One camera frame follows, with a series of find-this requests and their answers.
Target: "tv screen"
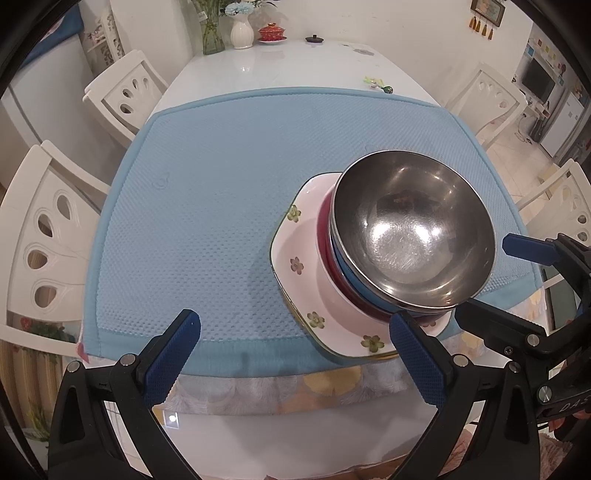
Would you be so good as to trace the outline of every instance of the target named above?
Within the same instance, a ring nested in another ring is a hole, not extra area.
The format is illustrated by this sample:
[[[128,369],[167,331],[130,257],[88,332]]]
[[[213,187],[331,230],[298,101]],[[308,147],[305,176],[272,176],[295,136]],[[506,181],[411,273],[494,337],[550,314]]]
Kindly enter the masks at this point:
[[[531,60],[523,78],[521,79],[521,83],[539,98],[542,103],[548,101],[548,97],[552,93],[552,89],[555,85],[552,77],[536,59]]]

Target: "white chair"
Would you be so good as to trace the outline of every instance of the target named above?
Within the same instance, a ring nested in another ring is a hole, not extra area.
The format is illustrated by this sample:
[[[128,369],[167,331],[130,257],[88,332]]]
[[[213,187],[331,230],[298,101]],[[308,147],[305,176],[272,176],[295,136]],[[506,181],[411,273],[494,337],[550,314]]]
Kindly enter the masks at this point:
[[[467,86],[461,88],[446,108],[459,116],[476,135],[493,120],[505,119],[482,142],[488,150],[499,134],[517,119],[527,106],[525,95],[486,63],[479,63]]]
[[[82,101],[118,142],[129,147],[167,88],[144,53],[132,50],[85,88]]]
[[[591,184],[581,165],[572,158],[568,160],[548,180],[517,202],[517,209],[523,210],[550,189],[554,190],[550,200],[526,225],[529,236],[545,240],[564,233],[591,247]],[[562,279],[562,275],[555,275],[544,282],[544,288],[550,288]]]
[[[0,206],[0,339],[64,356],[76,344],[11,326],[9,312],[44,322],[80,322],[99,212],[89,197],[109,186],[51,142],[34,145]]]

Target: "brown flower print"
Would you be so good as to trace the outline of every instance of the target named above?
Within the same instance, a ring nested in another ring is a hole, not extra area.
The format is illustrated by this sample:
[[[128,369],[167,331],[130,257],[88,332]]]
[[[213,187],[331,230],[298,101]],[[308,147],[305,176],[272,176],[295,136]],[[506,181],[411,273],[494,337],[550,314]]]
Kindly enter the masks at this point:
[[[297,209],[297,206],[292,205],[287,212],[287,219],[291,220],[294,223],[297,223],[300,220],[301,211]]]
[[[298,275],[301,275],[301,271],[304,270],[304,264],[302,262],[300,262],[300,259],[297,257],[290,258],[290,262],[291,262],[291,271],[296,272]]]
[[[316,312],[309,313],[307,317],[312,328],[324,328],[324,319]]]
[[[374,335],[373,337],[364,335],[363,340],[361,340],[361,345],[369,348],[369,351],[372,353],[376,353],[379,349],[384,348],[384,343],[379,340],[379,336],[377,335]]]

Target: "stainless steel bowl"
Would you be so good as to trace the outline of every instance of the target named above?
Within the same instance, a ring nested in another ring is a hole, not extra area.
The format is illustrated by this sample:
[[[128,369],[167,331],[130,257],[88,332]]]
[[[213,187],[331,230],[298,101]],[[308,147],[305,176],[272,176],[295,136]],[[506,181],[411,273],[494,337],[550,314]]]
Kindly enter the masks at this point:
[[[495,262],[495,232],[478,194],[417,153],[376,152],[347,168],[330,228],[350,281],[416,312],[445,312],[477,295]]]

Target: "white table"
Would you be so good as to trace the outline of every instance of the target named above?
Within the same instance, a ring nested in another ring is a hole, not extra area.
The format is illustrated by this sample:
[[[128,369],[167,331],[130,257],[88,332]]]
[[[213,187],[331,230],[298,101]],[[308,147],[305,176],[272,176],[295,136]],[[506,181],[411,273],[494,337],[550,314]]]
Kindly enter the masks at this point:
[[[325,40],[255,44],[194,57],[174,79],[154,111],[224,93],[273,87],[336,87],[370,90],[364,77],[380,78],[396,95],[437,102],[412,78],[367,45]]]
[[[383,79],[397,95],[437,104],[409,75],[368,46],[328,40],[323,44],[286,41],[193,58],[152,113],[225,93],[270,87],[369,90],[363,82],[365,76]],[[504,357],[490,354],[485,363],[505,363]],[[473,409],[470,419],[478,416],[481,408]],[[377,400],[301,413],[179,414],[180,428],[165,431],[201,475],[310,478],[407,453],[434,412],[412,387]],[[129,437],[123,432],[119,438],[130,461],[141,468]]]

